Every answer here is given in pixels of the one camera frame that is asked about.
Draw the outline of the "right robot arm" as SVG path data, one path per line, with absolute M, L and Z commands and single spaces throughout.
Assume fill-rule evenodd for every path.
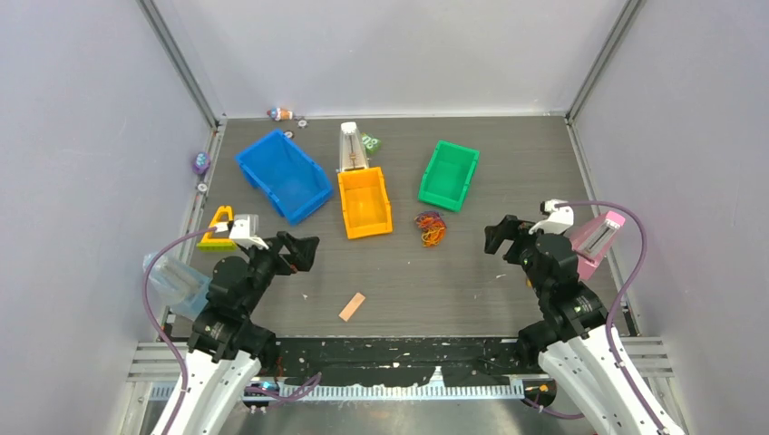
M 542 320 L 518 333 L 523 368 L 547 373 L 597 434 L 683 433 L 629 359 L 605 305 L 580 279 L 580 256 L 562 231 L 507 215 L 484 236 L 487 254 L 510 242 L 503 258 L 521 267 L 538 299 Z

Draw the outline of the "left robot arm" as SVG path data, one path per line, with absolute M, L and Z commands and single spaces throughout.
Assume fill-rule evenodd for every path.
M 166 334 L 161 336 L 180 376 L 153 433 L 219 433 L 252 379 L 277 367 L 277 338 L 251 315 L 275 277 L 311 270 L 320 239 L 279 231 L 265 243 L 241 246 L 242 256 L 215 265 L 207 303 L 193 322 L 185 353 Z

